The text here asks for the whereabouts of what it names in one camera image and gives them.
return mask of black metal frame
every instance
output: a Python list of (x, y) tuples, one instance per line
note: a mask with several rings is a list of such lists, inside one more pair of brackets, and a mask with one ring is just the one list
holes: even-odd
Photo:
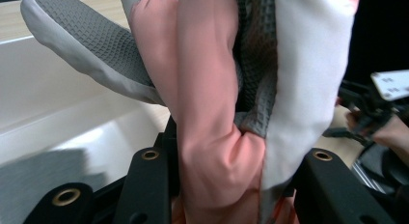
[[(136, 153), (126, 177), (99, 191), (83, 183), (51, 190), (24, 223), (171, 223), (171, 197), (178, 194), (176, 125), (171, 119), (153, 148)], [(328, 151), (311, 150), (290, 184), (296, 189), (295, 209), (303, 224), (394, 223), (341, 159)], [(72, 198), (68, 189), (78, 189)], [(68, 191), (67, 197), (60, 196)]]

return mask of cloth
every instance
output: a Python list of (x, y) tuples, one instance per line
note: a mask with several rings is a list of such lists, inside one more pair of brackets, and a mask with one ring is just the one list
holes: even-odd
[(271, 95), (276, 104), (265, 114), (266, 138), (233, 122), (235, 0), (140, 0), (133, 6), (132, 34), (177, 123), (181, 189), (174, 223), (271, 221), (278, 199), (269, 192), (290, 179), (331, 121), (357, 2), (277, 0), (279, 80)]

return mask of black plastic part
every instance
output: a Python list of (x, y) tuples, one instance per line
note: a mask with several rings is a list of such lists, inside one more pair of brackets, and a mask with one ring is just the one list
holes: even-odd
[(93, 190), (84, 183), (66, 183), (49, 191), (25, 224), (88, 224), (93, 219)]
[(162, 148), (162, 142), (163, 142), (163, 132), (159, 132), (156, 136), (156, 140), (154, 141), (153, 146), (157, 148)]
[(297, 191), (294, 206), (300, 223), (394, 223), (341, 159), (331, 152), (311, 150), (294, 175), (293, 185)]
[(371, 83), (375, 71), (409, 69), (409, 0), (360, 0), (344, 79)]
[(165, 150), (147, 148), (136, 153), (123, 185), (114, 223), (170, 223), (168, 181)]
[(124, 182), (125, 177), (106, 185), (94, 193), (95, 215), (93, 224), (112, 223)]
[(392, 150), (382, 156), (382, 174), (396, 187), (409, 184), (409, 168)]
[(395, 219), (398, 224), (409, 223), (409, 185), (402, 186), (395, 197)]
[(178, 196), (180, 189), (177, 157), (177, 124), (171, 117), (166, 125), (162, 138), (162, 148), (169, 160), (169, 191), (171, 196)]

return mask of hole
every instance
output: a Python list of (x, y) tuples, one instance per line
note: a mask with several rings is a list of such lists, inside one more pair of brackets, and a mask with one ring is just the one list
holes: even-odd
[(328, 154), (326, 154), (325, 152), (314, 152), (314, 156), (317, 159), (323, 160), (323, 161), (330, 161), (332, 160), (332, 157)]
[(68, 188), (59, 192), (52, 199), (52, 204), (56, 207), (69, 205), (79, 198), (81, 192), (77, 188)]
[(130, 216), (129, 224), (144, 224), (148, 220), (148, 216), (144, 213), (135, 212)]
[(144, 154), (142, 154), (142, 158), (145, 160), (153, 160), (156, 159), (159, 156), (159, 153), (157, 151), (146, 151)]
[(363, 215), (359, 218), (364, 224), (377, 224), (378, 222), (371, 216)]

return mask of gray fabric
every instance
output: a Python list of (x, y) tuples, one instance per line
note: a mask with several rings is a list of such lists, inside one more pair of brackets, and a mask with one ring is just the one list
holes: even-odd
[(252, 8), (242, 22), (246, 26), (239, 52), (243, 89), (238, 106), (249, 112), (240, 127), (265, 137), (277, 85), (275, 0), (245, 0), (240, 6)]
[(103, 174), (85, 175), (83, 150), (46, 152), (0, 168), (0, 223), (19, 224), (51, 189), (67, 182), (102, 188)]
[(240, 129), (252, 131), (265, 138), (274, 104), (272, 95), (276, 94), (276, 81), (276, 74), (272, 70), (268, 71), (259, 84), (256, 104), (242, 121)]
[(235, 112), (233, 122), (236, 126), (240, 126), (243, 123), (244, 119), (246, 119), (246, 117), (247, 112), (245, 111)]
[(36, 0), (75, 39), (126, 78), (153, 86), (130, 32), (79, 0)]
[(251, 0), (252, 10), (241, 40), (241, 67), (244, 78), (244, 110), (253, 108), (261, 79), (267, 70), (277, 74), (277, 39), (274, 0)]
[(237, 61), (235, 61), (235, 73), (237, 74), (237, 85), (238, 85), (238, 92), (241, 92), (243, 89), (243, 71), (241, 70), (240, 65)]

